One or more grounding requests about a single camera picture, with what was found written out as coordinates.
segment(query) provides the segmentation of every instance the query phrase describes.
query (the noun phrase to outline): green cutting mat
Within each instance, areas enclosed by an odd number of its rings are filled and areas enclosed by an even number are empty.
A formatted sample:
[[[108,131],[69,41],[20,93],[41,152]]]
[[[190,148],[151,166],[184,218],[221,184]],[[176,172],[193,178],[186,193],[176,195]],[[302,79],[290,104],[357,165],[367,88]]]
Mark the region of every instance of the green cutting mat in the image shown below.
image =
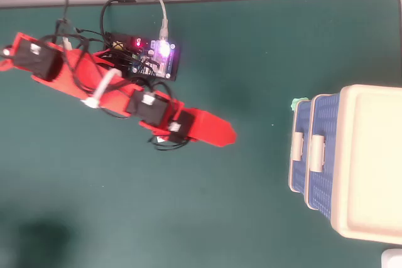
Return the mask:
[[[157,152],[150,133],[0,74],[4,267],[380,267],[385,244],[342,238],[287,187],[291,100],[400,85],[399,0],[168,3],[182,45],[171,87],[238,139]],[[68,17],[98,30],[100,6]],[[0,10],[0,43],[52,33],[62,8]],[[113,6],[105,27],[157,37],[159,4]]]

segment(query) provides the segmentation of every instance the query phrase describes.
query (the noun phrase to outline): wire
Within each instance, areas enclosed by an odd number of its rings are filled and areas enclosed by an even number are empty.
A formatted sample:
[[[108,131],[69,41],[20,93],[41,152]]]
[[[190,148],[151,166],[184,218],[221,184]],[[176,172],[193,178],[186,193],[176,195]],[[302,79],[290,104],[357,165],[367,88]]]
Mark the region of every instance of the wire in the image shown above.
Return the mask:
[[[150,142],[154,148],[158,151],[172,151],[172,150],[177,150],[181,147],[186,146],[190,140],[189,139],[184,139],[182,142],[179,142],[178,144],[160,144],[158,142],[155,142],[155,139],[157,137],[168,137],[167,135],[164,136],[152,136],[150,139],[148,139],[148,142]]]
[[[119,0],[108,0],[105,2],[105,4],[102,7],[102,10],[100,11],[100,20],[99,20],[99,28],[100,28],[100,35],[103,37],[103,40],[106,44],[109,44],[110,42],[107,42],[107,38],[105,36],[105,30],[103,27],[103,17],[105,15],[105,10],[107,9],[108,6],[110,6],[113,2],[119,1]]]
[[[163,13],[163,19],[168,19],[166,17],[166,8],[165,8],[165,3],[163,2],[163,0],[159,0],[161,6],[162,6],[162,13]]]
[[[92,33],[92,34],[96,34],[96,35],[102,36],[101,33],[98,33],[97,31],[91,31],[90,29],[79,29],[79,28],[75,28],[75,30],[76,30],[76,32],[77,32],[78,34],[81,34],[81,33],[83,33],[83,32],[87,32],[87,33]]]
[[[114,117],[115,119],[129,119],[130,116],[118,116],[116,114],[113,114],[111,111],[107,110],[106,108],[100,108],[103,112],[105,112],[107,115]]]
[[[103,40],[105,44],[110,45],[110,41],[108,41],[105,31],[104,31],[104,24],[103,24],[103,19],[105,15],[105,10],[107,9],[108,6],[110,6],[112,3],[118,2],[118,3],[135,3],[136,0],[108,0],[105,2],[105,4],[102,7],[102,10],[100,11],[100,18],[99,18],[99,28],[100,28],[100,35],[103,37]]]
[[[168,31],[168,18],[166,16],[165,3],[163,2],[163,0],[159,0],[159,2],[161,4],[163,13],[162,26],[161,30],[159,31],[159,40],[167,40],[169,36],[169,31]]]

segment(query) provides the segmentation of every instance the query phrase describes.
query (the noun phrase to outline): black cable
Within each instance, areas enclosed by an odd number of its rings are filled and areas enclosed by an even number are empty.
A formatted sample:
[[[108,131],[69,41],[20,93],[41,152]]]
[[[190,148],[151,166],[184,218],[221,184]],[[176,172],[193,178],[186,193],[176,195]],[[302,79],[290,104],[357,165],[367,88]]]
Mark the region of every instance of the black cable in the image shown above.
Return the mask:
[[[107,110],[106,108],[100,108],[103,112],[105,112],[107,115],[110,115],[111,117],[114,117],[115,119],[129,119],[130,116],[118,116],[116,114],[113,114],[111,111]]]
[[[152,136],[150,139],[148,139],[148,142],[150,142],[154,148],[158,151],[172,151],[172,150],[177,150],[181,147],[186,146],[190,140],[189,139],[184,139],[183,142],[180,142],[178,144],[160,144],[158,142],[154,142],[154,140],[157,138],[158,136]]]
[[[136,1],[135,0],[108,0],[103,5],[102,10],[100,11],[99,28],[100,28],[100,35],[103,37],[104,42],[107,45],[110,45],[110,41],[107,40],[106,35],[105,35],[103,19],[104,19],[104,15],[105,15],[105,10],[107,9],[108,6],[110,6],[114,2],[135,3]]]
[[[83,32],[85,31],[85,32],[88,32],[88,33],[92,33],[92,34],[96,34],[96,35],[102,36],[101,33],[98,33],[97,31],[91,31],[90,29],[79,29],[79,28],[75,28],[75,30],[76,30],[76,32],[77,32],[78,34],[81,34],[81,33],[83,33]]]

